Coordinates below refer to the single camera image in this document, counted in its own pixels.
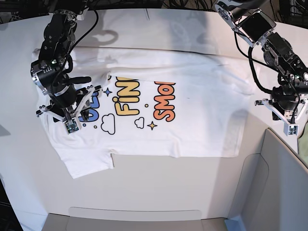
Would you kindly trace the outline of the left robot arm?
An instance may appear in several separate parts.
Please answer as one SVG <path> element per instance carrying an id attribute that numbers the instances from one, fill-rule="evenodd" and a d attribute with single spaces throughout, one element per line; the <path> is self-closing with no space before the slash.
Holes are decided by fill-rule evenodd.
<path id="1" fill-rule="evenodd" d="M 260 9 L 264 3 L 263 0 L 218 0 L 215 9 L 234 35 L 248 43 L 246 57 L 258 88 L 271 97 L 268 104 L 276 109 L 273 119 L 286 119 L 293 124 L 299 104 L 304 103 L 302 96 L 308 92 L 308 68 L 291 44 L 274 31 L 276 23 Z M 254 68 L 256 60 L 252 57 L 256 45 L 262 47 L 263 65 L 278 73 L 279 87 L 270 90 L 260 84 Z"/>

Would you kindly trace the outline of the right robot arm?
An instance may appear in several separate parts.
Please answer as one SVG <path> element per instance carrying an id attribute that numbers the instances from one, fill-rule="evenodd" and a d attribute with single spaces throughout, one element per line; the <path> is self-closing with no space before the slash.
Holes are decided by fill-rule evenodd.
<path id="1" fill-rule="evenodd" d="M 77 17 L 85 7 L 58 8 L 44 30 L 44 41 L 38 59 L 31 64 L 30 74 L 34 84 L 44 95 L 50 97 L 50 105 L 42 105 L 36 115 L 50 114 L 55 122 L 64 122 L 69 127 L 90 118 L 92 92 L 101 87 L 88 86 L 76 89 L 75 85 L 91 83 L 91 77 L 69 77 L 73 70 L 71 52 L 80 42 L 75 37 Z"/>

